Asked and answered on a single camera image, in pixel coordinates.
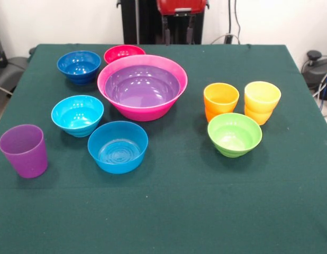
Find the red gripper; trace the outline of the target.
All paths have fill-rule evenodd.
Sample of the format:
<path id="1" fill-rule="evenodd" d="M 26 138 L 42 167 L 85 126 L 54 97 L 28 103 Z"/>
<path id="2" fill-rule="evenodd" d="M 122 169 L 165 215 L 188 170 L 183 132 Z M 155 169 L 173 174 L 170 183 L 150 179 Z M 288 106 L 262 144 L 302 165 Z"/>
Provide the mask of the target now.
<path id="1" fill-rule="evenodd" d="M 165 45 L 170 45 L 170 30 L 168 27 L 168 15 L 181 13 L 189 14 L 186 32 L 186 43 L 193 43 L 195 19 L 198 13 L 208 6 L 207 0 L 156 0 L 159 12 L 162 15 L 162 38 Z"/>

